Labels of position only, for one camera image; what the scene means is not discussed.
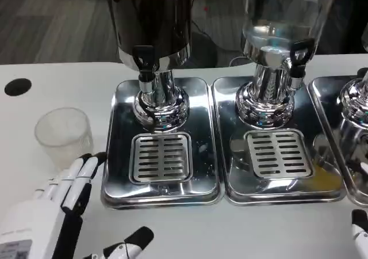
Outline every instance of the white robotic hand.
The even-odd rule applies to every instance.
[[[368,218],[366,211],[355,209],[351,213],[352,236],[359,255],[368,259]]]
[[[134,259],[152,241],[154,233],[148,227],[141,227],[122,243],[116,243],[103,250],[103,255],[91,254],[84,259]]]
[[[105,161],[106,153],[83,155],[69,169],[36,189],[31,200],[11,207],[0,224],[0,259],[73,258],[83,223],[81,215],[90,198],[91,180]],[[134,258],[137,250],[142,251],[153,238],[151,230],[141,229],[134,242],[129,238],[135,233],[125,244],[105,249],[101,258]]]

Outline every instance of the plastic cup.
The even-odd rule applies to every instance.
[[[87,115],[76,108],[57,108],[42,116],[34,135],[60,170],[86,153],[93,153],[93,139]]]

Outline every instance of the white table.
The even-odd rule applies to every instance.
[[[326,75],[353,75],[368,55],[315,56],[306,82]],[[177,77],[208,83],[224,76],[252,75],[254,65],[177,70]],[[0,93],[0,218],[11,204],[31,196],[55,169],[33,136],[38,118],[61,106],[80,108],[90,118],[95,150],[105,150],[111,98],[116,86],[137,73],[123,64],[74,63],[0,66],[0,84],[28,78],[26,94]],[[122,241],[140,226],[155,233],[141,259],[282,258],[358,259],[351,239],[347,198],[336,203],[235,207],[225,199],[211,206],[113,211],[99,200],[102,169],[84,214],[75,258]]]

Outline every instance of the black dot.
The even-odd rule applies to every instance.
[[[19,96],[26,93],[31,86],[29,79],[15,79],[5,86],[4,91],[9,96]]]

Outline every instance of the drip tray grate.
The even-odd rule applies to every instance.
[[[190,136],[137,135],[132,141],[131,178],[136,182],[183,181],[190,176]]]
[[[262,178],[301,178],[312,174],[301,133],[278,129],[246,135],[254,173]]]

